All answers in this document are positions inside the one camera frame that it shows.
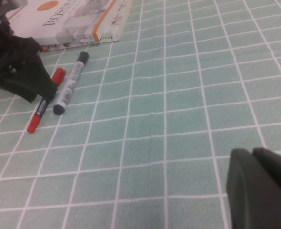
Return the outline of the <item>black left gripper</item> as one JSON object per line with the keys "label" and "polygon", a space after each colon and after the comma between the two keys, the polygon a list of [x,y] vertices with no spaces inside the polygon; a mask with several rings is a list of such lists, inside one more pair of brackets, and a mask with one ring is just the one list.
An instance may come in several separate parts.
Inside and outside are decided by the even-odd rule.
{"label": "black left gripper", "polygon": [[[13,36],[6,12],[0,7],[0,89],[30,103],[38,95],[54,98],[57,85],[42,63],[41,51],[33,38]],[[11,65],[6,65],[11,56]]]}

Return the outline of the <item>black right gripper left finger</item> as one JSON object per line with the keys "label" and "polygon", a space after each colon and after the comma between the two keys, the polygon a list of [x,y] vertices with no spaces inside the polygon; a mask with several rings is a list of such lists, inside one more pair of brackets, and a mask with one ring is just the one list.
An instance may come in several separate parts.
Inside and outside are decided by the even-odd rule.
{"label": "black right gripper left finger", "polygon": [[252,152],[231,151],[226,191],[234,229],[281,229],[281,187]]}

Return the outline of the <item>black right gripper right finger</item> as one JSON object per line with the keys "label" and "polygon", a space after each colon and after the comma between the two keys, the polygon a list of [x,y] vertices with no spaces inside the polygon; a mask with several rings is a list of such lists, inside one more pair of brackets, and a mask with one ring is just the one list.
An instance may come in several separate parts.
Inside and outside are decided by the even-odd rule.
{"label": "black right gripper right finger", "polygon": [[254,148],[252,154],[281,187],[281,156],[266,148]]}

